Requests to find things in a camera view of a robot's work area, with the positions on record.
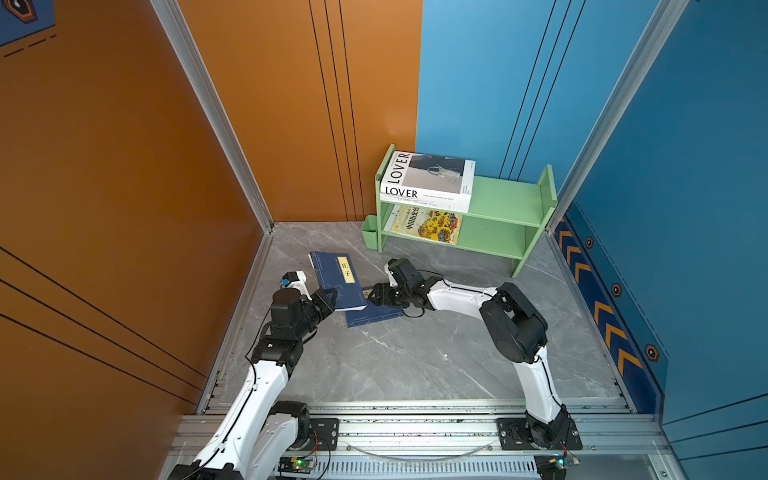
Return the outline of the white book with brown pattern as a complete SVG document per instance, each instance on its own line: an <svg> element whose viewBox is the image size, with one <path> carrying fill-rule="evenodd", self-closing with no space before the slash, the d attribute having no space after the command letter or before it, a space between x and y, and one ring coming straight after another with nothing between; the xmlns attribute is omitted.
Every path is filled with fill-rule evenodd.
<svg viewBox="0 0 768 480"><path fill-rule="evenodd" d="M405 199L405 198L398 198L398 197L391 197L391 196L381 196L379 200L381 202L413 205L417 207L429 207L434 210L457 212L461 214L465 214L469 212L469 205L463 205L459 203L440 202L440 201L431 201L431 200L414 200L414 199Z"/></svg>

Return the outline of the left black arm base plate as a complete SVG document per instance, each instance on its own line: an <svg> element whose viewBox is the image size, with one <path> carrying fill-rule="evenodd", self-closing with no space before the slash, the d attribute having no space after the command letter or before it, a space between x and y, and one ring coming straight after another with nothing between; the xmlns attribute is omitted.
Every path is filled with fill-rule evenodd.
<svg viewBox="0 0 768 480"><path fill-rule="evenodd" d="M291 451L335 451L339 439L340 420L333 417L312 417L298 421L298 433Z"/></svg>

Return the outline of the white LOVER book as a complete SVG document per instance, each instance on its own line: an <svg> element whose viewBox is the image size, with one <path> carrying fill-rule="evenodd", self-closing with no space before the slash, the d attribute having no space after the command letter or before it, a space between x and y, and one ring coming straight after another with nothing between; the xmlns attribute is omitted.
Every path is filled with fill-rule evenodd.
<svg viewBox="0 0 768 480"><path fill-rule="evenodd" d="M379 180L382 197L422 203L471 203L473 160L396 150Z"/></svg>

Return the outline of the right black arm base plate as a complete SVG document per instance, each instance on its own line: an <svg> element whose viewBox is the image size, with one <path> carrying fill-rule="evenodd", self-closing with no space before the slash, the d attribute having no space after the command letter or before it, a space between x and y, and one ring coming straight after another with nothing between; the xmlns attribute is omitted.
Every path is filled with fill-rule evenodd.
<svg viewBox="0 0 768 480"><path fill-rule="evenodd" d="M551 424L524 418L499 418L496 427L501 448L505 451L583 449L576 423L569 416Z"/></svg>

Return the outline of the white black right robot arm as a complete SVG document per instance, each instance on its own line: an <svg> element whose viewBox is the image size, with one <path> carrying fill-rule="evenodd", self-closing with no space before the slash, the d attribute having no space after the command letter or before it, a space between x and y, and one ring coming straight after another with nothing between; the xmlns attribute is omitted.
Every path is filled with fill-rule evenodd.
<svg viewBox="0 0 768 480"><path fill-rule="evenodd" d="M483 321L498 352L514 364L525 397L525 426L539 449L564 447L572 436L572 418L550 372L548 324L519 287L496 288L450 283L440 275L422 275L410 260L392 259L388 281L375 284L368 300L405 310L450 311Z"/></svg>

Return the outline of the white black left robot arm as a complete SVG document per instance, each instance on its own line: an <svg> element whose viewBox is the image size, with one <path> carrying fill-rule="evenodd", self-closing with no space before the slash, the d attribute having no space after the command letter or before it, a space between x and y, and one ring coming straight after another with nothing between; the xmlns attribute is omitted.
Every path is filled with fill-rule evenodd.
<svg viewBox="0 0 768 480"><path fill-rule="evenodd" d="M177 464L171 479L267 479L283 454L310 437L304 403L280 401L304 341L335 311L338 292L306 295L277 290L268 318L246 357L247 376L236 400L208 443L190 464Z"/></svg>

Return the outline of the yellow illustrated Chinese book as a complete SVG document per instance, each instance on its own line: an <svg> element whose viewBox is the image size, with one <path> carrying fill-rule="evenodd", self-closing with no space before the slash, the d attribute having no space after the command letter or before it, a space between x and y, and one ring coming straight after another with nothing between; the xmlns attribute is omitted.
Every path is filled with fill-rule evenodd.
<svg viewBox="0 0 768 480"><path fill-rule="evenodd" d="M427 207L395 205L384 231L432 243L458 244L462 214Z"/></svg>

